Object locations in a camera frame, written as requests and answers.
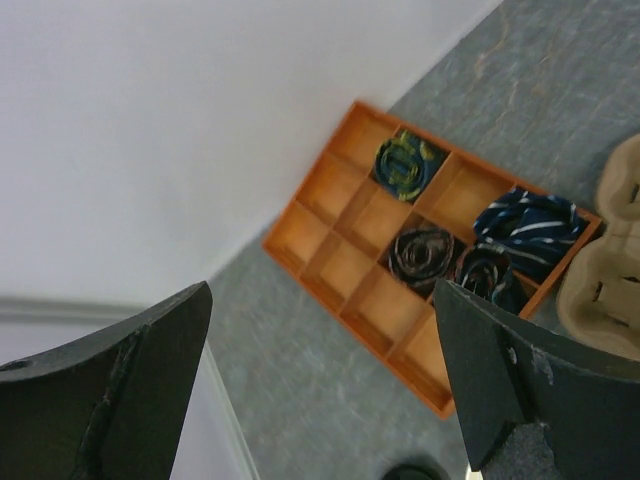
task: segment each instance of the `gray floor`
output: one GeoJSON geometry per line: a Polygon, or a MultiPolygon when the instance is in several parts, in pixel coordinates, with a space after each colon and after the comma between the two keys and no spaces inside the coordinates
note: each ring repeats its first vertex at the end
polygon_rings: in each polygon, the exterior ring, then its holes
{"type": "MultiPolygon", "coordinates": [[[[593,209],[608,154],[640,130],[637,25],[635,0],[507,0],[392,111],[593,209]]],[[[209,338],[264,480],[376,479],[411,456],[462,478],[456,419],[437,420],[259,239],[212,290],[209,338]]],[[[558,330],[552,301],[535,321],[558,330]]]]}

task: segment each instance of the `dark tie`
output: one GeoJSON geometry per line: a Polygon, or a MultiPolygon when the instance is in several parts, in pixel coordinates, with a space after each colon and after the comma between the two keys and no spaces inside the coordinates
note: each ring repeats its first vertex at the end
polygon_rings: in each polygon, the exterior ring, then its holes
{"type": "Polygon", "coordinates": [[[573,203],[515,187],[489,205],[473,229],[478,242],[503,246],[516,270],[542,283],[585,225],[573,203]]]}
{"type": "Polygon", "coordinates": [[[398,235],[389,249],[389,270],[401,283],[428,296],[464,246],[441,228],[415,228],[398,235]]]}
{"type": "Polygon", "coordinates": [[[513,276],[509,255],[499,245],[480,243],[467,248],[456,262],[453,280],[515,315],[528,300],[513,276]]]}

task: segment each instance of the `orange tray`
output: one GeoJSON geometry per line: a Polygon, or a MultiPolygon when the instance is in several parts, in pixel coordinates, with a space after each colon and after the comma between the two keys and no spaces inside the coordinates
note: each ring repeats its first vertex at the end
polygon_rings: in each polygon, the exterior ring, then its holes
{"type": "MultiPolygon", "coordinates": [[[[362,102],[355,102],[264,241],[265,250],[441,418],[454,411],[431,296],[422,298],[387,269],[387,249],[406,228],[436,225],[475,241],[473,222],[514,186],[546,194],[475,155],[362,102]],[[372,179],[379,146],[406,129],[446,151],[442,167],[414,204],[372,179]]],[[[596,233],[588,225],[542,284],[515,272],[529,318],[596,233]]]]}

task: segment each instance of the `necktie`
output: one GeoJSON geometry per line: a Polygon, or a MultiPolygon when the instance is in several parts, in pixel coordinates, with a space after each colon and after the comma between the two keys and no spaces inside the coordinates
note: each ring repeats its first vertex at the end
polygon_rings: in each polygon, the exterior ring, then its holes
{"type": "Polygon", "coordinates": [[[489,205],[473,229],[478,242],[498,244],[513,267],[542,283],[585,227],[576,206],[555,195],[513,188],[489,205]]]}
{"type": "Polygon", "coordinates": [[[414,202],[444,161],[445,153],[407,131],[384,142],[376,154],[376,181],[403,202],[414,202]]]}
{"type": "Polygon", "coordinates": [[[406,230],[391,244],[389,270],[398,281],[427,296],[435,281],[447,274],[454,254],[462,249],[453,235],[441,228],[406,230]]]}
{"type": "Polygon", "coordinates": [[[456,262],[453,281],[515,315],[528,300],[522,285],[513,277],[509,255],[498,245],[479,243],[468,247],[456,262]]]}

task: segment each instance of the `blue tie with white stripes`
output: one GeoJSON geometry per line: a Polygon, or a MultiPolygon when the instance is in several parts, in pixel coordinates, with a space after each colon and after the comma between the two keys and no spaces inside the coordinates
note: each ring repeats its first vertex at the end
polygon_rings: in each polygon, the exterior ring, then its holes
{"type": "Polygon", "coordinates": [[[502,245],[516,270],[542,283],[585,226],[573,203],[515,187],[489,205],[473,229],[478,242],[502,245]]]}

